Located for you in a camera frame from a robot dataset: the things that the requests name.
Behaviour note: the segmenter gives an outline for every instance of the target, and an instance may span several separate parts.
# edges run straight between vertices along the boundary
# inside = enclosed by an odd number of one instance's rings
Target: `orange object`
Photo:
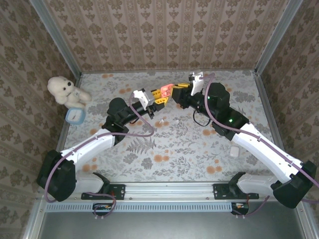
[[[171,88],[173,87],[174,84],[168,84],[166,86],[162,86],[160,88],[161,96],[162,97],[168,97],[171,94]]]

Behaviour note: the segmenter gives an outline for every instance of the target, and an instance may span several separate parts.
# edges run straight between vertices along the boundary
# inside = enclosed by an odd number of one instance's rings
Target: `floral wallpaper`
[[[254,68],[288,0],[45,0],[82,72]]]
[[[319,166],[319,2],[304,0],[262,73],[285,150]],[[319,190],[309,195],[319,200]],[[319,207],[316,218],[319,225]]]
[[[27,0],[0,1],[0,238],[23,235],[47,150],[56,147],[65,109],[46,89],[73,76]]]
[[[230,92],[231,106],[272,139],[252,71],[214,72],[217,81]],[[189,72],[176,71],[82,75],[81,88],[90,92],[93,99],[86,105],[84,122],[70,126],[65,148],[78,144],[101,128],[111,99],[121,97],[128,102],[133,90],[154,90],[169,83],[188,82],[188,75]],[[170,99],[163,110],[155,113],[153,120],[145,116],[155,128],[153,136],[125,137],[115,147],[92,158],[82,170],[99,172],[112,182],[229,180],[238,171],[271,174],[243,148],[238,158],[230,157],[230,147],[235,143],[219,136],[210,125],[195,124],[192,114],[191,108],[183,110]],[[206,124],[206,117],[198,114],[195,117]],[[141,120],[127,126],[130,133],[150,132]]]

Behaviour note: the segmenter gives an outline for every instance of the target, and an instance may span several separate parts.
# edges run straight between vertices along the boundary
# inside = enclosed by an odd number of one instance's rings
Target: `blue alarm clock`
[[[70,124],[81,124],[85,118],[85,112],[81,108],[70,108],[66,113],[65,120]]]

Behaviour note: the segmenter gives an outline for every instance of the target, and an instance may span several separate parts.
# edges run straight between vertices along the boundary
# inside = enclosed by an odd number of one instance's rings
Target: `floral fabric surface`
[[[81,88],[92,94],[81,125],[71,125],[65,148],[94,134],[107,117],[109,102],[121,97],[126,102],[133,90],[159,89],[169,83],[188,82],[189,72],[84,74]],[[215,71],[231,94],[231,107],[248,117],[267,138],[271,138],[264,109],[252,71]],[[115,147],[96,155],[82,170],[99,172],[112,182],[215,181],[229,180],[238,171],[258,175],[271,172],[252,154],[240,147],[238,158],[232,158],[232,145],[209,125],[201,127],[192,119],[193,109],[181,109],[172,99],[153,120],[151,137],[125,137]],[[195,115],[206,124],[207,118]],[[141,120],[128,124],[130,133],[147,134],[150,129]]]

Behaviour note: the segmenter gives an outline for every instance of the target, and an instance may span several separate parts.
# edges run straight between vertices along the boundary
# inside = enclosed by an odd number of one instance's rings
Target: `white teddy bear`
[[[55,101],[67,108],[77,107],[85,108],[85,105],[79,101],[91,101],[89,93],[74,86],[72,81],[69,81],[63,76],[52,77],[48,81],[48,90],[55,97]]]

